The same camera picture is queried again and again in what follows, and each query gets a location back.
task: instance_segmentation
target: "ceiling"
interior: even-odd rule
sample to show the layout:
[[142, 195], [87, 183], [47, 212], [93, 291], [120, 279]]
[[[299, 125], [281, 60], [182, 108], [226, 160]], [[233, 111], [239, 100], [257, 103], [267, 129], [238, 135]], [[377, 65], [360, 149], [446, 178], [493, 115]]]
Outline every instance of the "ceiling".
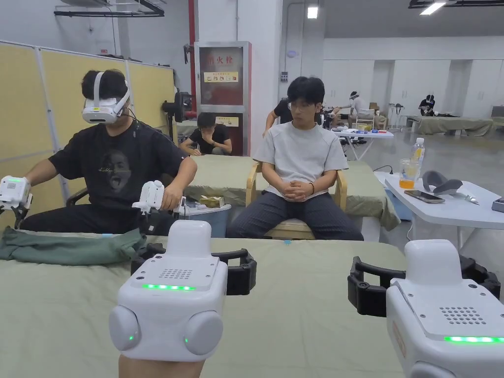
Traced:
[[325, 0], [326, 38], [504, 35], [504, 7], [441, 8], [430, 16], [410, 0]]

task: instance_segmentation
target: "green cloth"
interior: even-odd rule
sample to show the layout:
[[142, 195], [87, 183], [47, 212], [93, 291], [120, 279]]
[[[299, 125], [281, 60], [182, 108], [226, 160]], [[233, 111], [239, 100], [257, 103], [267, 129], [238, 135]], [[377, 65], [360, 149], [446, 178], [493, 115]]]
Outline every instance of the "green cloth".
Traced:
[[0, 259], [59, 265], [104, 265], [131, 260], [146, 245], [138, 229], [123, 235], [85, 238], [41, 236], [7, 227], [0, 240]]

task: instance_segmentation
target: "table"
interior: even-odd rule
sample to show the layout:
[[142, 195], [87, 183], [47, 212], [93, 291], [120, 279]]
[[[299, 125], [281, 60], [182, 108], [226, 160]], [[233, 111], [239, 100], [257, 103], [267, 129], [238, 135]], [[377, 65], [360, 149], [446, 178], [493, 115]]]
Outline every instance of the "table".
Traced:
[[[504, 230], [504, 213], [491, 209], [492, 202], [500, 196], [471, 182], [463, 181], [462, 183], [462, 188], [468, 190], [476, 198], [479, 206], [450, 195], [440, 196], [445, 199], [442, 204], [428, 204], [404, 194], [404, 189], [399, 187], [398, 177], [385, 180], [390, 191], [413, 212], [413, 239], [416, 238], [415, 217], [434, 224], [456, 226], [459, 252], [463, 247], [462, 227], [475, 228], [466, 242], [475, 238], [480, 229]], [[425, 191], [421, 179], [415, 184], [415, 189]]]
[[[394, 134], [392, 134], [390, 131], [387, 131], [386, 133], [372, 133], [368, 132], [367, 134], [357, 134], [357, 133], [352, 133], [348, 131], [336, 131], [336, 129], [332, 129], [333, 132], [336, 133], [337, 136], [346, 138], [348, 140], [348, 144], [350, 145], [350, 148], [352, 149], [352, 152], [355, 156], [355, 159], [357, 161], [361, 160], [366, 152], [371, 148], [373, 142], [375, 139], [393, 139]], [[360, 156], [357, 156], [357, 152], [355, 147], [352, 144], [351, 138], [358, 137], [358, 138], [365, 138], [365, 139], [371, 139], [368, 141], [366, 148], [362, 152]]]
[[[149, 241], [166, 243], [166, 237]], [[224, 335], [202, 378], [404, 378], [386, 319], [358, 315], [347, 299], [353, 257], [402, 270], [397, 248], [336, 240], [211, 241], [212, 252], [240, 248], [258, 262], [257, 285], [248, 296], [226, 298]], [[117, 378], [108, 315], [129, 276], [128, 264], [0, 261], [0, 376]]]

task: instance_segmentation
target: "cable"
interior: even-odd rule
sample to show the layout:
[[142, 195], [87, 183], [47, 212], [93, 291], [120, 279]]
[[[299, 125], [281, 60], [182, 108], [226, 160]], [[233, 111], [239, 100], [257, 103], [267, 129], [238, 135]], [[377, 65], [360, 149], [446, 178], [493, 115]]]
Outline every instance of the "cable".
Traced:
[[380, 167], [380, 168], [377, 168], [377, 169], [373, 169], [373, 172], [376, 172], [377, 170], [385, 168], [385, 167], [389, 167], [390, 168], [390, 174], [394, 174], [394, 170], [392, 169], [392, 166], [390, 166], [390, 165], [384, 165], [383, 167]]

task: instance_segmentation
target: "white folding table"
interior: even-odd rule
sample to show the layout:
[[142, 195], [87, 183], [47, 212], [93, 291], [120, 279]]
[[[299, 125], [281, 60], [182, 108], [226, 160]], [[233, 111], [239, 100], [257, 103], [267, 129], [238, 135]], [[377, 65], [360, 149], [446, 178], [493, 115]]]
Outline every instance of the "white folding table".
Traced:
[[[415, 218], [434, 224], [445, 224], [457, 227], [457, 242], [459, 252], [463, 246], [462, 227], [474, 227], [469, 239], [475, 238], [481, 229], [504, 230], [504, 213], [492, 210], [492, 202], [500, 196], [476, 184], [463, 181], [462, 188], [469, 191], [479, 202], [473, 204], [463, 198], [450, 195], [440, 196], [445, 199], [441, 204], [428, 204], [407, 194], [399, 187], [399, 178], [391, 177], [385, 180], [390, 191], [413, 212], [412, 239], [416, 239]], [[415, 184], [416, 190], [425, 191], [422, 180]]]
[[[373, 144], [373, 142], [374, 142], [375, 139], [393, 139], [394, 138], [394, 134], [392, 134], [390, 131], [387, 131], [386, 133], [372, 133], [372, 132], [368, 132], [367, 134], [357, 134], [357, 133], [348, 132], [348, 131], [336, 131], [336, 129], [332, 129], [332, 131], [334, 133], [336, 133], [337, 136], [342, 137], [342, 138], [346, 138], [348, 140], [348, 144], [350, 145], [350, 148], [352, 149], [352, 152], [353, 152], [356, 160], [361, 160], [364, 157], [364, 155], [366, 154], [366, 152], [372, 146], [372, 144]], [[357, 156], [356, 149], [355, 149], [355, 147], [352, 144], [352, 140], [351, 139], [355, 138], [355, 137], [357, 137], [357, 138], [364, 138], [364, 139], [370, 139], [369, 141], [367, 141], [367, 146], [366, 146], [366, 148], [364, 149], [364, 151], [362, 152], [362, 154], [360, 156]]]

